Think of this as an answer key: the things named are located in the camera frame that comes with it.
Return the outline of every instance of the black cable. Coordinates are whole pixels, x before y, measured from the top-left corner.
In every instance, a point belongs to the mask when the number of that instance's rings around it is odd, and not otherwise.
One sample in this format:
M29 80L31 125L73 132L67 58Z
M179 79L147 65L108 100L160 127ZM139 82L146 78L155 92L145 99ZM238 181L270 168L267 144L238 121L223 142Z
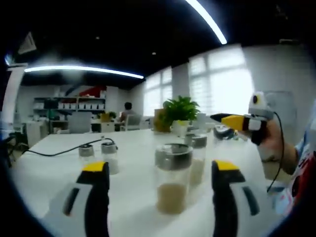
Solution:
M275 115L277 116L277 119L278 119L278 122L280 123L280 128L281 128L282 155L281 155L281 159L280 159L280 163L279 163L279 166L278 166L278 170L277 170L276 176L274 177L274 179L272 180L270 186L268 187L267 193L270 191L270 189L271 189L273 183L275 182L275 180L277 179L278 174L279 174L280 171L281 171L282 162L283 162L283 157L284 157L284 149L285 149L284 136L283 136L283 129L282 129L281 119L280 119L279 115L278 115L276 112L274 112L274 113L275 113Z
M66 151L63 151L63 152L59 152L59 153L56 153L56 154L42 154L42 153L34 152L34 151L31 151L31 150L26 150L22 154L24 154L25 152L31 152L31 153L35 153L37 155L41 155L41 156L44 156L44 157L54 157L54 156L57 156L57 155L60 155L60 154L66 153L66 152L70 152L70 151L72 151L74 149L77 149L77 148L83 146L83 145L89 145L91 143L99 142L99 141L102 141L102 140L110 140L110 141L112 141L114 143L114 141L111 138L103 138L103 139L98 139L98 140L95 140L95 141L92 141L92 142L88 142L88 143L79 145L77 147L74 147L74 148L71 148L69 150L66 150Z

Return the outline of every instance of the white table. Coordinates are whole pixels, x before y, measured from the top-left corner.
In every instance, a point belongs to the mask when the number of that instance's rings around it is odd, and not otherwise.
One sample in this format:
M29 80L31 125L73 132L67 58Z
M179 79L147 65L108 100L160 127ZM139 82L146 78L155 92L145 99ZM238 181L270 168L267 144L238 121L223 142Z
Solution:
M32 147L33 151L52 154L100 138L100 133L53 134ZM109 222L112 237L212 236L214 228L213 191L210 164L214 159L230 160L239 166L246 180L266 192L266 182L256 147L242 140L215 142L208 135L207 179L191 197L190 205L180 215L167 216L156 211L154 150L159 144L182 142L171 134L154 135L138 130L103 134L118 145L119 174L110 176ZM93 144L100 157L101 142ZM57 157L23 154L12 168L12 177L28 208L37 217L48 211L49 201L69 182L75 182L82 166L78 151Z

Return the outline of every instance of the ceiling light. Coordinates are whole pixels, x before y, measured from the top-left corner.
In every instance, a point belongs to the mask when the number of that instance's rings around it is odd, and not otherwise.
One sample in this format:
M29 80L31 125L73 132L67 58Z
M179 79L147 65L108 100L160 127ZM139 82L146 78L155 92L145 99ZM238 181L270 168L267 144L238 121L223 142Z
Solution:
M125 72L120 72L120 71L115 71L115 70L110 70L110 69L71 66L71 65L42 66L42 67L27 68L24 70L24 72L29 73L29 72L49 71L49 70L80 70L80 71L89 71L89 72L111 73L111 74L117 74L117 75L122 75L122 76L128 76L132 78L140 78L140 79L144 78L141 75L125 73Z
M207 22L207 24L212 28L215 35L221 42L221 44L227 44L227 40L225 39L223 33L213 20L213 18L208 14L205 8L197 1L197 0L185 0L188 4L190 4L200 15L203 19Z

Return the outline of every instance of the green plant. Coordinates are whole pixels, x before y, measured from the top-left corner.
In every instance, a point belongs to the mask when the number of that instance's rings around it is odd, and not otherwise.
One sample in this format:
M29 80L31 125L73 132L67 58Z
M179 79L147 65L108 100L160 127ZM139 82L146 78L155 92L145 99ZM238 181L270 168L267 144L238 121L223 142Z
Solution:
M163 103L161 119L170 125L175 120L195 120L200 112L198 106L197 102L191 101L191 97L179 96L177 100L167 100Z
M113 112L113 111L110 111L110 112L109 112L109 117L115 119L115 118L117 117L117 114L116 114L115 112Z

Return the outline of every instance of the beige liquid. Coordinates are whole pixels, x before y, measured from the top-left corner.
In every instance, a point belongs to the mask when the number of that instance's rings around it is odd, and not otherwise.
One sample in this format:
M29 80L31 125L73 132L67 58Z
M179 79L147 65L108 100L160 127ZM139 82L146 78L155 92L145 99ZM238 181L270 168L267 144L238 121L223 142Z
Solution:
M181 184L162 184L158 187L157 209L166 214L179 214L185 209L187 189Z
M190 173L190 184L197 185L202 182L205 160L193 159Z

